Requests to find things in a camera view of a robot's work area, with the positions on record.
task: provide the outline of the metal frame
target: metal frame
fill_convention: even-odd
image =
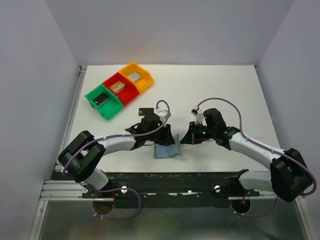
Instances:
[[[76,86],[76,91],[73,97],[71,110],[68,116],[67,124],[63,134],[62,143],[59,149],[61,152],[68,144],[70,137],[70,129],[72,127],[75,111],[79,102],[80,92],[84,83],[87,66],[80,66],[79,78]],[[56,161],[54,168],[55,171],[61,171],[62,165]],[[74,181],[57,181],[57,180],[46,180],[43,183],[38,208],[34,217],[29,240],[37,240],[40,237],[43,222],[46,216],[46,210],[48,201],[113,201],[112,198],[82,198],[83,187]],[[277,196],[272,192],[260,191],[259,197],[249,197],[250,199],[275,199]],[[229,197],[230,200],[239,200],[239,197]],[[305,197],[297,197],[295,200],[301,221],[306,232],[306,237],[310,240],[316,239],[315,228],[308,214],[308,207],[306,204]]]

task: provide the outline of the cable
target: cable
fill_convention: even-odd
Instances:
[[[126,216],[126,217],[113,217],[113,216],[105,216],[105,215],[100,215],[96,212],[96,208],[95,208],[95,205],[93,205],[93,211],[94,211],[94,215],[95,216],[99,216],[103,219],[110,219],[110,220],[128,220],[128,219],[131,219],[133,218],[134,216],[136,216],[140,210],[141,210],[141,197],[139,195],[139,193],[137,193],[136,190],[132,189],[132,188],[114,188],[114,189],[109,189],[109,190],[99,190],[99,189],[96,189],[96,188],[93,188],[96,192],[98,193],[110,193],[110,192],[114,192],[114,191],[120,191],[120,190],[129,190],[131,192],[134,192],[135,195],[138,197],[138,201],[139,201],[139,204],[138,204],[138,208],[136,209],[136,211],[130,215],[130,216]]]
[[[88,146],[90,146],[93,143],[102,141],[102,140],[106,140],[106,139],[111,139],[111,138],[117,138],[117,137],[143,137],[143,136],[147,136],[150,134],[155,133],[156,131],[158,131],[159,129],[161,129],[162,127],[164,127],[169,119],[169,117],[171,116],[171,112],[170,112],[170,107],[169,104],[165,101],[165,100],[159,100],[156,103],[156,107],[158,108],[159,103],[164,103],[166,105],[166,107],[168,108],[168,117],[165,118],[165,121],[156,129],[146,132],[146,133],[141,133],[141,134],[114,134],[114,135],[109,135],[106,137],[100,137],[97,139],[93,139],[92,141],[87,142],[85,145],[83,145],[78,151],[76,151],[76,153],[68,160],[68,162],[64,165],[63,170],[62,170],[62,175],[66,176],[66,170],[68,169],[68,167],[70,166],[71,162],[81,153],[81,151],[83,151],[84,149],[86,149]]]
[[[273,213],[278,205],[279,205],[279,202],[280,202],[280,198],[277,197],[276,198],[276,202],[275,202],[275,205],[273,206],[273,208],[270,210],[270,211],[267,211],[265,213],[262,213],[262,214],[258,214],[258,215],[250,215],[250,214],[245,214],[245,213],[240,213],[240,212],[237,212],[234,208],[234,202],[233,201],[230,201],[230,208],[231,210],[233,211],[234,214],[236,215],[239,215],[239,216],[242,216],[242,217],[246,217],[246,218],[262,218],[262,217],[265,217],[271,213]]]
[[[309,177],[311,178],[311,180],[312,180],[312,182],[313,182],[313,188],[312,188],[311,191],[309,191],[309,192],[307,192],[307,193],[302,193],[302,194],[301,194],[302,196],[311,195],[311,194],[313,194],[313,193],[317,190],[317,187],[318,187],[317,180],[316,180],[315,176],[313,175],[313,173],[312,173],[307,167],[305,167],[303,164],[301,164],[300,162],[298,162],[298,161],[295,160],[294,158],[292,158],[292,157],[290,157],[290,156],[288,156],[288,155],[286,155],[286,154],[284,154],[284,153],[282,153],[282,152],[274,151],[274,150],[272,150],[271,148],[269,148],[269,147],[267,147],[267,146],[264,146],[264,145],[262,145],[262,144],[260,144],[260,143],[258,143],[258,142],[256,142],[256,141],[248,138],[248,137],[245,135],[245,133],[243,132],[243,129],[242,129],[242,116],[241,116],[241,113],[240,113],[239,109],[236,107],[236,105],[234,105],[232,102],[230,102],[230,101],[228,101],[228,100],[226,100],[226,99],[224,99],[224,98],[220,98],[220,97],[210,97],[210,98],[207,98],[207,99],[201,101],[197,106],[199,107],[201,104],[203,104],[204,102],[209,101],[209,100],[221,100],[221,101],[224,101],[224,102],[230,104],[232,107],[234,107],[234,109],[237,111],[237,113],[238,113],[238,115],[239,115],[239,128],[240,128],[240,133],[241,133],[241,135],[242,135],[247,141],[249,141],[250,143],[252,143],[252,144],[254,144],[254,145],[256,145],[256,146],[258,146],[258,147],[260,147],[260,148],[262,148],[262,149],[264,149],[264,150],[267,150],[267,151],[269,151],[269,152],[273,152],[273,153],[275,153],[275,154],[278,154],[278,155],[280,155],[280,156],[283,156],[283,157],[287,158],[288,160],[290,160],[290,161],[294,162],[295,164],[297,164],[297,165],[298,165],[300,168],[302,168],[304,171],[306,171],[306,173],[309,175]]]

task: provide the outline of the gray wall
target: gray wall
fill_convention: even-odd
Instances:
[[[27,239],[79,67],[43,0],[0,1],[0,239]]]
[[[45,0],[81,65],[257,64],[294,0]]]
[[[301,151],[320,175],[320,1],[296,0],[257,72],[283,148]],[[320,236],[320,190],[306,199]]]

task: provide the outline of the white tabletop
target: white tabletop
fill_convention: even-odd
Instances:
[[[139,108],[155,108],[166,100],[171,108],[172,135],[186,134],[195,117],[191,109],[210,97],[225,98],[241,111],[243,129],[250,137],[279,147],[265,98],[253,65],[141,65],[150,72],[154,84],[124,107],[111,120],[106,120],[91,107],[85,95],[111,77],[124,65],[88,66],[81,89],[69,142],[81,131],[94,135],[118,134],[141,121]],[[212,100],[201,105],[204,111],[217,108],[227,126],[239,127],[232,106]],[[133,151],[120,151],[104,156],[98,168],[105,172],[233,172],[241,169],[266,171],[252,159],[218,146],[214,141],[199,145],[180,145],[180,154],[170,159],[154,159],[154,147],[143,146]]]

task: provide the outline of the gray floor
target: gray floor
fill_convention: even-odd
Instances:
[[[272,208],[275,200],[255,200],[251,214]],[[118,217],[132,209],[117,209]],[[52,201],[41,230],[42,240],[304,240],[305,230],[296,203],[281,202],[263,218],[236,216],[230,209],[142,209],[126,221],[101,220],[85,201]]]

